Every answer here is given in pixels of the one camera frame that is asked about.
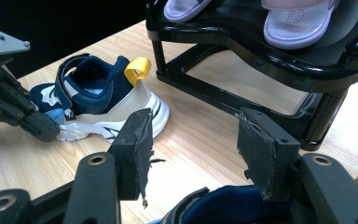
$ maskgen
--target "yellow heel tab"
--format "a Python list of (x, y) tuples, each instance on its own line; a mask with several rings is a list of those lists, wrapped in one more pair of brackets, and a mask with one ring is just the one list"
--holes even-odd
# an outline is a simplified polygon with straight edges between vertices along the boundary
[(152, 63), (145, 57), (138, 57), (130, 62), (124, 74), (132, 86), (136, 86), (139, 80), (145, 79), (149, 74)]

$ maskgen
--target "wooden table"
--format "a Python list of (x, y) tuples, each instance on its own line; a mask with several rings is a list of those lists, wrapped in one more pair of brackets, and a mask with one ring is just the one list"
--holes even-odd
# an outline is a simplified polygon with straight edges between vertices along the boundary
[[(163, 44), (167, 61), (191, 46)], [(154, 158), (166, 161), (153, 164), (150, 169), (146, 189), (149, 206), (144, 209), (141, 200), (122, 202), (123, 223), (146, 223), (161, 218), (188, 193), (202, 187), (250, 184), (243, 176), (246, 165), (236, 149), (237, 118), (156, 79), (154, 53), (144, 21), (76, 54), (83, 52), (109, 63), (115, 63), (118, 55), (130, 60), (139, 56), (149, 58), (152, 68), (146, 85), (171, 109), (165, 129), (154, 139)], [(29, 90), (38, 83), (54, 81), (63, 60), (21, 78), (21, 84)], [(219, 71), (235, 77), (219, 76)], [(258, 76), (228, 51), (214, 55), (191, 73), (208, 75), (203, 78), (283, 113), (296, 110), (305, 95), (266, 76)], [(72, 181), (83, 157), (106, 151), (109, 146), (100, 135), (75, 142), (43, 143), (20, 127), (0, 123), (0, 190), (26, 189), (32, 199), (39, 197)], [(358, 176), (358, 83), (351, 87), (318, 152), (336, 158), (352, 177)]]

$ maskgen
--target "blue fabric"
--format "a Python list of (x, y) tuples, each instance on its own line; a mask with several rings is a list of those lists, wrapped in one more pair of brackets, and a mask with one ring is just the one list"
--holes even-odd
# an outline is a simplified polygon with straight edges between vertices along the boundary
[[(40, 113), (44, 114), (50, 110), (62, 108), (61, 104), (49, 105), (42, 102), (43, 95), (40, 93), (43, 89), (53, 86), (54, 83), (42, 83), (30, 89), (31, 101), (37, 105)], [(49, 93), (51, 97), (55, 96), (55, 91)]]
[(149, 222), (147, 224), (159, 224), (161, 222), (161, 220), (162, 220), (162, 218), (154, 220), (154, 221), (151, 221), (151, 222)]
[(290, 220), (288, 202), (263, 201), (252, 186), (224, 186), (197, 199), (183, 213), (183, 224), (235, 224)]
[[(117, 57), (115, 65), (89, 56), (76, 70), (63, 79), (79, 94), (72, 96), (77, 114), (104, 114), (121, 101), (132, 90), (132, 85), (124, 76), (129, 60)], [(101, 90), (93, 94), (89, 89)]]
[(46, 116), (53, 119), (56, 123), (63, 125), (63, 109), (53, 109), (45, 113)]

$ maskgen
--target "navy blue sneaker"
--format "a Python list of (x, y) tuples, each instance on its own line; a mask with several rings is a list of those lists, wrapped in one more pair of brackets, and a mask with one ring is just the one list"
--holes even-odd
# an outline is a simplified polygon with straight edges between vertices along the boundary
[(170, 109), (142, 81), (149, 69), (150, 61), (141, 57), (130, 63), (118, 56), (112, 65), (95, 56), (77, 55), (61, 64), (55, 83), (31, 88), (31, 100), (60, 125), (60, 141), (97, 133), (112, 143), (128, 116), (143, 108), (153, 111), (155, 137), (164, 128)]

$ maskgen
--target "black plastic stand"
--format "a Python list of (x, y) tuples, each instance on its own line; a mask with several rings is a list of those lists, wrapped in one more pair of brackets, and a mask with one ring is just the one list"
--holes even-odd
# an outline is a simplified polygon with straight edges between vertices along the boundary
[[(159, 80), (230, 114), (238, 114), (242, 107), (262, 111), (297, 139), (301, 148), (313, 151), (320, 147), (350, 85), (358, 81), (358, 1), (340, 1), (321, 40), (290, 51), (275, 49), (264, 40), (268, 11), (260, 1), (215, 0), (183, 23), (165, 19), (165, 2), (147, 5), (146, 27)], [(163, 41), (197, 45), (166, 63)], [(308, 99), (296, 114), (285, 116), (186, 73), (226, 49), (266, 76), (309, 92)]]

